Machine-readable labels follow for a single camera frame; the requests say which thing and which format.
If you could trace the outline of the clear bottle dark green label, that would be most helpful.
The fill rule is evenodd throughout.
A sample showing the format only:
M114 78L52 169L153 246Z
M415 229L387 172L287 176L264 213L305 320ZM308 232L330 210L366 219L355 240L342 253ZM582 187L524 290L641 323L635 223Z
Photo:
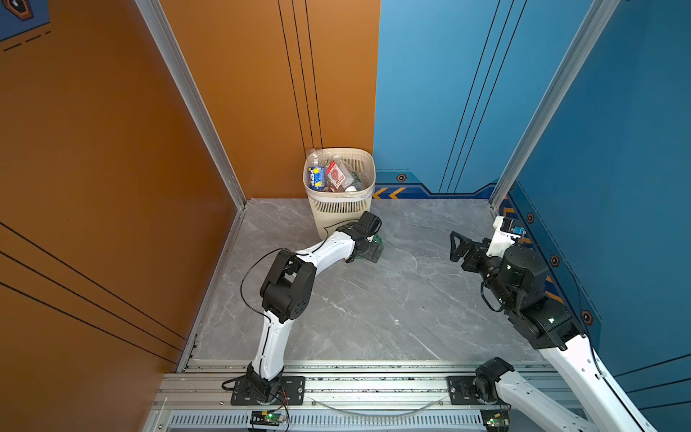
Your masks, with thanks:
M352 183L345 189L346 192L359 192L365 190L366 186L356 172L351 172Z

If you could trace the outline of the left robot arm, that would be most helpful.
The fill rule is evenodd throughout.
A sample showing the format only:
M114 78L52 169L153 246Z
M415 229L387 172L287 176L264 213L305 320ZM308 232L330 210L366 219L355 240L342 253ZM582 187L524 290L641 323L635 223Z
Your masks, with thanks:
M306 311L317 276L337 262L362 257L377 262L383 245L377 239L381 219L365 212L357 221L346 221L322 242L298 251L275 250L275 259L260 287L261 308L251 311L263 317L257 352L243 376L221 385L241 404L288 404L283 384L284 354L296 320Z

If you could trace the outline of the white red juice carton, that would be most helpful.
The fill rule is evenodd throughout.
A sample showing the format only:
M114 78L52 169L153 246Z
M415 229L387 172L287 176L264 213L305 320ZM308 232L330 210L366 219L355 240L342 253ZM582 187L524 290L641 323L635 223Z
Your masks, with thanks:
M335 192L345 192L354 183L350 169L341 158L333 158L329 162L326 175L329 180L329 187Z

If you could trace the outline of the small green bottle yellow cap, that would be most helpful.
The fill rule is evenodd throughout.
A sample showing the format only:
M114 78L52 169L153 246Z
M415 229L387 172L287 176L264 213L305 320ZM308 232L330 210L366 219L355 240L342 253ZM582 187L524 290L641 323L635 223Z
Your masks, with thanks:
M372 236L371 244L373 247L376 247L377 249L383 248L383 241L381 240L381 237L379 235Z

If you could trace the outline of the pepsi bottle blue cap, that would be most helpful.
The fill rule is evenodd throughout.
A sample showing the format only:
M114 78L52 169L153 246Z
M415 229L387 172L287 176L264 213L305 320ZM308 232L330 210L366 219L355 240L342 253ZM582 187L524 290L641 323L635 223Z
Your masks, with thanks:
M327 188L327 178L320 154L321 152L316 149L309 153L306 159L306 173L309 188L313 191L324 192Z

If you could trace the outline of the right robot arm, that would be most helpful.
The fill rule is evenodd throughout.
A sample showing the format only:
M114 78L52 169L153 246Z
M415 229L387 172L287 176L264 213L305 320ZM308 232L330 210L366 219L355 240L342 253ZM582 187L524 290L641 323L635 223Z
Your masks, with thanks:
M481 242L450 235L450 259L480 275L480 290L498 301L495 311L538 351L567 383L586 413L581 417L539 391L513 365L495 357L476 370L478 398L504 402L547 431L653 431L655 427L610 374L586 329L569 307L547 295L548 268L518 234L496 229Z

